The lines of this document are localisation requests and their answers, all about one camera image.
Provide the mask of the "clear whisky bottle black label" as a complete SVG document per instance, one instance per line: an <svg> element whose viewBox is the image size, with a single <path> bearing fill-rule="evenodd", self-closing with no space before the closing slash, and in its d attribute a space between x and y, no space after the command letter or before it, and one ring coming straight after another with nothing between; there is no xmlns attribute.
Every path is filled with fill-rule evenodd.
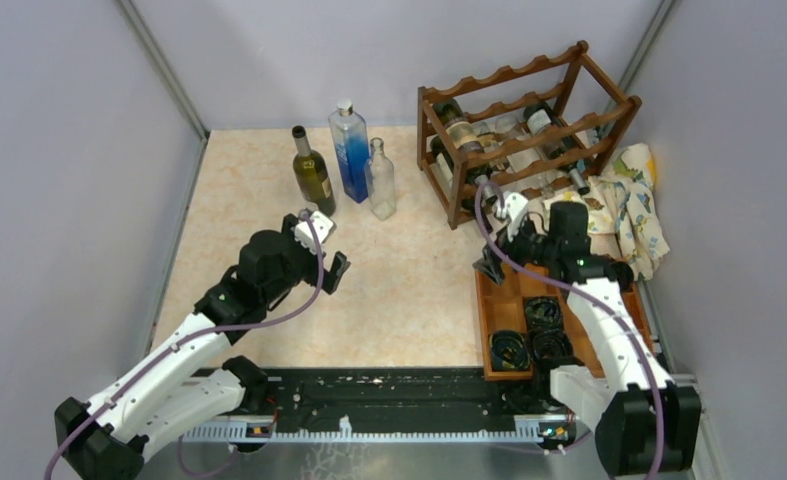
<svg viewBox="0 0 787 480"><path fill-rule="evenodd" d="M481 146L482 153L489 153L496 150L504 141L504 136L496 133L485 121L474 123L473 129ZM475 186L479 186L495 174L512 173L514 171L515 169L507 157L497 157L485 165L472 169L469 174L469 179Z"/></svg>

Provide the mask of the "green wine bottle dark label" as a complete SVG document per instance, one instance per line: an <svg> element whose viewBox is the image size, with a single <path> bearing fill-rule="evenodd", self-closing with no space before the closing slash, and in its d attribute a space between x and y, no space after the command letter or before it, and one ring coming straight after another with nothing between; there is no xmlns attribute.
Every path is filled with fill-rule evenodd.
<svg viewBox="0 0 787 480"><path fill-rule="evenodd" d="M456 100L435 103L433 111L446 128L447 134L461 157L466 157L469 153L482 154L485 152L474 127L466 120L464 112ZM489 164L468 168L466 182L477 187L489 180L492 172Z"/></svg>

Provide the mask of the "green wine bottle grey capsule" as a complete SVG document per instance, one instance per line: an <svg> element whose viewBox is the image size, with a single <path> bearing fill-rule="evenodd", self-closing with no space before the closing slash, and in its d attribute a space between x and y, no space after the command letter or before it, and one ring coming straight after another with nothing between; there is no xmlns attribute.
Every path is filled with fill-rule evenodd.
<svg viewBox="0 0 787 480"><path fill-rule="evenodd" d="M546 102L540 102L525 107L523 110L523 118L532 136L542 133L549 126L563 126L563 123L558 119L555 111ZM577 146L578 143L571 137L563 137L558 140L551 140L543 143L541 145L541 150L548 160L556 160ZM590 193L590 186L574 164L564 165L559 167L559 170L567 175L579 195L584 196Z"/></svg>

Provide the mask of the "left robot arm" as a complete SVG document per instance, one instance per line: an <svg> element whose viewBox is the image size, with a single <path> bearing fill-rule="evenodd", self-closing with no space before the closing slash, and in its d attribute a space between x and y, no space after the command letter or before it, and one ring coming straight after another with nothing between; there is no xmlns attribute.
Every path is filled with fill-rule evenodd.
<svg viewBox="0 0 787 480"><path fill-rule="evenodd" d="M134 479L166 445L225 413L261 411L268 376L244 356L210 375L193 375L246 332L271 326L267 315L301 283L312 295L333 294L350 263L338 252L324 267L323 245L335 231L320 212L283 219L280 230L252 235L220 281L195 303L182 324L154 351L86 401L70 397L55 410L57 449L51 478L65 460L82 479Z"/></svg>

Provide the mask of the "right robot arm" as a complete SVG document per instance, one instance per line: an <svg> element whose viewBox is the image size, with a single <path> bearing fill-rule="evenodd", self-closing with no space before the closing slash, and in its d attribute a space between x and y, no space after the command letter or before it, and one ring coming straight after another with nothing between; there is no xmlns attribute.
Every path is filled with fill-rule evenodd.
<svg viewBox="0 0 787 480"><path fill-rule="evenodd" d="M520 194L505 194L494 215L505 225L488 237L476 268L497 284L509 266L564 290L605 376L595 378L575 358L550 360L547 375L532 385L536 406L545 412L568 406L593 433L600 463L612 477L690 469L699 394L678 384L646 345L625 305L615 261L591 250L587 208L553 203L546 233L537 232Z"/></svg>

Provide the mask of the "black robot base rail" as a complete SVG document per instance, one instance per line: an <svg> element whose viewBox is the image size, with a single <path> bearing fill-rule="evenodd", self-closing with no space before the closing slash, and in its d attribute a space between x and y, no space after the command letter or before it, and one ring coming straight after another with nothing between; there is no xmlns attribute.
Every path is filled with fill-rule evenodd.
<svg viewBox="0 0 787 480"><path fill-rule="evenodd" d="M239 414L260 416L276 432L453 439L574 440L581 422L548 404L530 381L488 381L476 367L270 368L262 400Z"/></svg>

